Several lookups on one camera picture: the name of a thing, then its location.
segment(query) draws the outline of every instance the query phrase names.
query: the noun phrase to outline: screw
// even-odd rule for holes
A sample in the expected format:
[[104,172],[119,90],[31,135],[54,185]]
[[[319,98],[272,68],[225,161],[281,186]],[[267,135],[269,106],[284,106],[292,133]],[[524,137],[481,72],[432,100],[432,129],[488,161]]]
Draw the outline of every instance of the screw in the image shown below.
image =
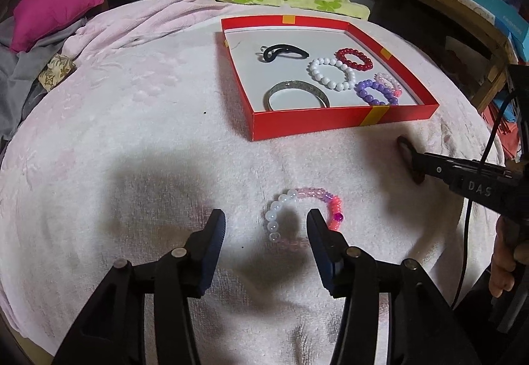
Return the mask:
[[362,254],[362,251],[358,247],[349,247],[346,250],[346,253],[347,253],[347,256],[350,256],[350,257],[359,257]]
[[406,259],[404,261],[404,266],[409,270],[416,270],[419,267],[419,262],[414,259]]
[[184,257],[187,254],[187,250],[183,247],[179,247],[177,249],[173,249],[173,251],[171,251],[171,254],[173,255],[173,257]]
[[125,268],[127,264],[128,264],[127,259],[125,259],[124,257],[118,257],[114,261],[114,268],[120,270],[121,268]]

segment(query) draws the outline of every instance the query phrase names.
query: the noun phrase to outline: gray fabric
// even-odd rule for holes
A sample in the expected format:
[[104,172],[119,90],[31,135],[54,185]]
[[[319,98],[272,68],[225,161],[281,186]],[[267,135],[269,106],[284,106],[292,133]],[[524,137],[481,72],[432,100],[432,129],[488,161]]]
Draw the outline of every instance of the gray fabric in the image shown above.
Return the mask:
[[66,38],[85,24],[86,19],[78,20],[66,29],[39,39],[29,52],[16,54],[9,49],[14,18],[0,23],[0,162],[20,122],[45,95],[40,83],[34,85],[40,71],[62,48]]

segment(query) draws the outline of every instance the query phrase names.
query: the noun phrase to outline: hand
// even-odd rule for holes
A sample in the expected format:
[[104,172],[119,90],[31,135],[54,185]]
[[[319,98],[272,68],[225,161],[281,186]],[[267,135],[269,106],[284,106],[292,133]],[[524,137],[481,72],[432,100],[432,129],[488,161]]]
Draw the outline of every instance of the hand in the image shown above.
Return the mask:
[[514,286],[514,277],[511,272],[514,271],[516,262],[529,264],[529,242],[519,244],[513,253],[504,241],[504,224],[504,218],[501,216],[496,222],[494,254],[490,265],[489,290],[496,298],[499,298],[504,290],[509,292]]

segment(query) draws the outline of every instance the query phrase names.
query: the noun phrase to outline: bangle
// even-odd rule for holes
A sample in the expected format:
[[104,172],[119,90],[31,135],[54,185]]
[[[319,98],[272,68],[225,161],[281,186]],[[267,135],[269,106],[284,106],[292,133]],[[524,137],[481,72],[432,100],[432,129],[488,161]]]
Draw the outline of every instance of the bangle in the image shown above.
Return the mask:
[[290,189],[286,194],[280,195],[277,201],[273,201],[270,205],[270,209],[264,215],[264,218],[266,219],[268,239],[272,243],[286,245],[291,249],[297,249],[298,246],[310,247],[307,238],[295,241],[281,239],[281,234],[279,233],[279,223],[277,222],[277,213],[281,210],[283,205],[285,205],[287,202],[303,198],[316,198],[325,202],[329,208],[329,219],[327,221],[327,226],[331,230],[338,230],[340,228],[340,224],[343,221],[342,200],[340,197],[329,193],[325,189]]
[[[337,67],[338,69],[341,69],[344,71],[346,75],[346,80],[342,83],[336,83],[335,81],[332,81],[330,78],[325,77],[320,71],[319,66],[320,65],[332,65]],[[335,57],[320,57],[319,59],[314,59],[310,65],[308,66],[310,69],[310,74],[313,76],[314,80],[319,81],[324,86],[327,86],[330,89],[335,89],[337,92],[341,92],[342,90],[347,90],[349,88],[353,88],[353,85],[356,83],[356,77],[354,74],[353,68],[348,67],[346,64],[344,64],[342,61],[337,60]]]
[[390,105],[398,105],[398,99],[395,97],[395,94],[393,93],[392,89],[386,87],[384,84],[379,84],[376,81],[371,81],[370,79],[367,79],[356,84],[354,89],[356,90],[356,94],[358,95],[358,97],[361,97],[369,105],[385,105],[384,102],[380,102],[378,99],[375,99],[372,95],[367,93],[366,88],[369,87],[374,90],[378,90],[380,93],[382,93],[384,97],[388,100]]
[[399,97],[402,95],[402,87],[400,86],[397,79],[388,73],[385,72],[379,72],[375,74],[375,81],[379,84],[382,84],[386,87],[389,87],[393,90],[393,94],[395,97]]
[[329,102],[329,98],[325,93],[323,93],[319,88],[316,86],[313,86],[311,83],[307,83],[306,81],[282,81],[281,83],[276,84],[274,87],[272,87],[268,92],[266,92],[266,95],[264,96],[264,105],[267,111],[273,111],[273,108],[270,106],[270,98],[271,96],[280,91],[285,90],[287,88],[297,88],[299,90],[303,90],[305,92],[309,92],[316,96],[322,103],[327,107],[330,108],[331,104]]
[[[356,62],[352,62],[351,60],[346,58],[346,55],[353,55],[358,57],[362,62],[364,62],[363,65],[359,65]],[[355,50],[353,48],[342,48],[336,52],[336,59],[342,61],[342,63],[345,63],[348,67],[357,69],[359,71],[369,71],[373,68],[373,62],[372,60],[367,57],[364,53],[361,51]]]
[[309,54],[305,50],[297,48],[296,46],[290,46],[289,44],[276,44],[271,47],[262,46],[261,50],[263,49],[263,60],[266,63],[272,62],[277,57],[277,55],[282,53],[296,53],[301,56],[301,59],[306,59],[309,57]]

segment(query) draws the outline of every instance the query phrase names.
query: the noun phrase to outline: purple beaded bracelet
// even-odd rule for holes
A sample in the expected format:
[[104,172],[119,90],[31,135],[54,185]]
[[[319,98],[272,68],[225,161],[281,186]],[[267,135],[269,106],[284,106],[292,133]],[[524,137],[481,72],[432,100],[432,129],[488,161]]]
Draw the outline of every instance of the purple beaded bracelet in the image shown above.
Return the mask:
[[395,97],[395,94],[393,93],[393,90],[391,88],[386,87],[384,84],[379,84],[376,81],[371,81],[370,79],[367,79],[356,84],[354,89],[356,90],[356,94],[361,97],[364,101],[366,101],[369,105],[385,105],[384,102],[375,99],[372,95],[367,93],[366,88],[369,87],[371,87],[373,90],[378,90],[380,93],[382,93],[384,97],[388,100],[390,105],[398,105],[398,99]]
[[308,238],[289,241],[285,238],[281,238],[281,234],[278,232],[279,224],[277,223],[277,212],[281,210],[283,205],[287,202],[303,198],[316,198],[325,202],[329,207],[329,219],[327,221],[329,229],[338,230],[340,228],[340,223],[343,221],[342,200],[340,197],[329,193],[325,189],[290,189],[286,194],[280,195],[277,201],[273,201],[270,205],[270,209],[264,215],[267,222],[266,230],[269,232],[268,239],[272,243],[280,244],[283,247],[286,246],[291,250],[310,247]]

